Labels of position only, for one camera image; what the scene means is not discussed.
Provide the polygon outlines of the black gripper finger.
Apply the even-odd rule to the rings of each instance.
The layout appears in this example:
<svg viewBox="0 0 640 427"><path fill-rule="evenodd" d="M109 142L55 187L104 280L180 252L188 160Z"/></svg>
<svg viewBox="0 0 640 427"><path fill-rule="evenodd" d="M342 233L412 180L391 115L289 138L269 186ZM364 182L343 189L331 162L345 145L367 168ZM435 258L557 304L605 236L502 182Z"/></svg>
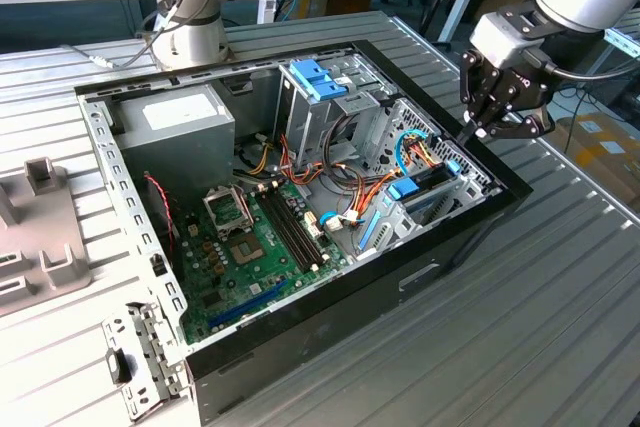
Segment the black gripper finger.
<svg viewBox="0 0 640 427"><path fill-rule="evenodd" d="M555 121L545 107L535 109L520 121L497 120L487 126L481 126L467 114L467 126L478 138L496 139L535 139L555 130Z"/></svg>
<svg viewBox="0 0 640 427"><path fill-rule="evenodd" d="M466 106L465 126L458 135L459 143L467 143L479 129L487 132L497 112L493 91L500 80L500 70L479 51L465 51L460 63L460 100Z"/></svg>

